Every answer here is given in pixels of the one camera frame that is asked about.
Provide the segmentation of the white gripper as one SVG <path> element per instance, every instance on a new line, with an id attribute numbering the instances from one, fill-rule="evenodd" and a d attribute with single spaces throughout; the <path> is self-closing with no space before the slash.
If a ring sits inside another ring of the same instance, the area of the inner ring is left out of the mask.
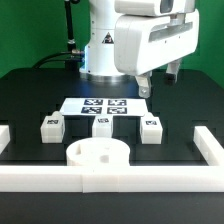
<path id="1" fill-rule="evenodd" d="M 176 82 L 182 62 L 180 58 L 196 50 L 198 10 L 179 14 L 179 17 L 184 21 L 175 25 L 171 23 L 169 16 L 151 18 L 123 15 L 116 22 L 115 67 L 119 72 L 136 76 L 139 96 L 142 98 L 151 96 L 151 70 L 169 63 L 166 77 L 169 81 Z"/>

